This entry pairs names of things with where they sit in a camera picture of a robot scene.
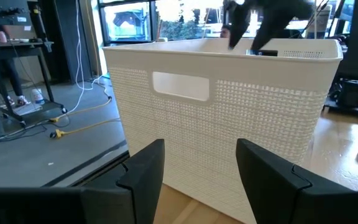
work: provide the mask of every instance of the white object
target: white object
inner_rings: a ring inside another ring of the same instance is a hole
[[[251,44],[104,48],[130,154],[165,139],[164,183],[248,224],[237,139],[301,164],[342,60],[336,40],[273,39],[278,57],[245,55]]]
[[[45,103],[44,96],[42,96],[41,89],[39,89],[39,88],[33,89],[33,90],[31,90],[31,93],[32,93],[32,97],[33,97],[35,103],[40,104],[40,105]]]
[[[26,17],[20,17],[20,16],[18,16],[18,17],[17,17],[17,21],[18,21],[18,22],[27,22],[27,18],[26,18]]]
[[[317,12],[318,16],[316,15],[317,17],[313,19],[313,22],[306,31],[306,36],[309,32],[326,32],[329,15],[331,14],[332,8],[332,5],[327,5],[320,13]]]
[[[23,105],[21,107],[18,108],[14,108],[13,111],[15,112],[15,114],[19,115],[19,116],[23,116],[29,113],[33,113],[36,111],[42,110],[42,106],[38,105],[38,104],[28,104],[28,105]]]
[[[0,43],[6,43],[7,39],[6,39],[6,35],[4,31],[0,31]]]
[[[160,38],[158,38],[157,42],[168,42],[168,38],[160,37]]]

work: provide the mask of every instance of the tree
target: tree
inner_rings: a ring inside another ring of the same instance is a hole
[[[201,38],[199,11],[186,1],[157,1],[158,16],[162,20],[160,37],[168,40]]]

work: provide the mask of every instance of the person's leg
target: person's leg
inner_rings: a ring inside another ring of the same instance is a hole
[[[3,63],[5,63],[5,68],[7,70],[6,72],[9,74],[9,79],[11,80],[13,91],[15,92],[16,96],[22,96],[22,84],[20,83],[19,74],[16,70],[13,59],[3,60]]]
[[[13,91],[17,96],[17,104],[26,105],[29,104],[26,98],[23,95],[22,84],[20,82],[19,73],[16,70],[15,63],[13,59],[7,59],[2,61],[5,64],[6,72],[9,74],[9,79],[13,87]]]
[[[4,71],[7,71],[7,63],[4,61],[4,60],[0,60],[0,77],[2,77],[2,75],[1,75],[1,72],[2,72],[2,70],[1,70],[1,68],[4,70]],[[2,94],[2,87],[0,86],[0,94],[3,96],[3,94]],[[13,106],[13,105],[15,105],[15,101],[8,95],[7,96],[7,99],[9,100],[9,103],[11,104],[11,106]]]
[[[251,50],[260,50],[276,33],[286,28],[293,16],[286,10],[264,10],[264,20],[255,36]]]

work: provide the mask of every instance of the desk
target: desk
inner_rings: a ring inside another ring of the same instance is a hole
[[[5,85],[2,82],[2,77],[0,74],[0,87],[1,87],[1,94],[4,98],[5,104],[7,105],[7,109],[0,110],[16,120],[20,121],[23,125],[25,125],[25,117],[32,116],[38,113],[43,113],[48,110],[52,110],[55,108],[61,108],[62,111],[66,111],[63,105],[56,103],[53,99],[52,90],[50,88],[49,80],[47,77],[47,71],[46,71],[46,65],[44,64],[44,61],[42,60],[42,47],[45,47],[50,52],[50,46],[53,44],[53,42],[36,42],[36,43],[0,43],[0,60],[3,59],[10,59],[10,58],[16,58],[16,57],[28,57],[28,56],[38,56],[38,60],[40,62],[41,72],[42,76],[44,78],[45,86],[48,91],[48,97],[49,100],[45,100],[45,104],[42,105],[42,109],[35,111],[33,113],[20,116],[16,114],[11,105],[9,104],[9,101],[7,99],[8,93],[6,90]]]
[[[327,114],[320,118],[303,167],[352,190],[358,190],[358,118],[338,114]],[[154,223],[241,222],[164,185]]]

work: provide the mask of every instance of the gray floor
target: gray floor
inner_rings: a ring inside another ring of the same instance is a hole
[[[102,82],[108,86],[108,93],[112,95],[109,80],[104,79]],[[69,84],[55,85],[52,90],[55,101],[64,104],[68,110],[76,105],[81,93],[76,85]],[[31,88],[25,90],[27,96],[30,92]],[[106,101],[107,97],[103,94],[103,88],[95,85],[94,90],[85,92],[78,109],[101,105]],[[53,118],[60,114],[60,110],[51,111],[37,119]],[[71,124],[59,129],[71,131],[118,117],[116,102],[113,100],[105,107],[70,116]],[[6,123],[8,127],[16,128],[18,125],[14,120],[6,121]],[[67,123],[68,118],[62,118],[58,125],[63,126]],[[49,138],[49,134],[56,127],[48,125],[46,128],[48,129],[46,132],[34,137],[0,143],[0,187],[43,186],[52,179],[125,140],[120,122],[103,124],[86,131],[64,136],[61,139]],[[43,127],[31,129],[26,135],[40,131],[43,131]],[[120,147],[92,166],[79,171],[74,177],[59,184],[59,186],[70,184],[76,178],[91,172],[126,150],[125,146]]]

